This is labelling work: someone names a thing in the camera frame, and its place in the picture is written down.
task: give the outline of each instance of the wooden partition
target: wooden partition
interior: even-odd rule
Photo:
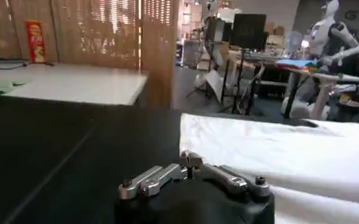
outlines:
[[[142,0],[141,68],[149,72],[148,102],[171,106],[178,0]]]

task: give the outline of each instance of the blue cloth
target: blue cloth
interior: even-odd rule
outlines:
[[[295,66],[297,68],[303,68],[305,66],[313,66],[316,65],[316,61],[312,60],[290,60],[290,59],[284,59],[277,61],[277,64],[280,65],[290,65]]]

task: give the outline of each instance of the screw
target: screw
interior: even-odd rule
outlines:
[[[147,196],[147,197],[148,197],[148,188],[144,187],[144,188],[141,190],[141,193],[142,193],[144,196]]]
[[[124,180],[123,181],[123,187],[130,187],[132,185],[132,180]]]
[[[266,183],[266,179],[264,177],[261,176],[257,176],[255,179],[255,184],[256,185],[264,185]]]

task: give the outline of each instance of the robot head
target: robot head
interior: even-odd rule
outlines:
[[[326,19],[328,17],[332,17],[335,15],[335,13],[339,9],[339,1],[338,0],[327,0],[324,5],[321,7],[323,10],[323,19]]]

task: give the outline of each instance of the computer monitor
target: computer monitor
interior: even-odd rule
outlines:
[[[265,48],[266,15],[236,14],[230,44],[243,49]]]

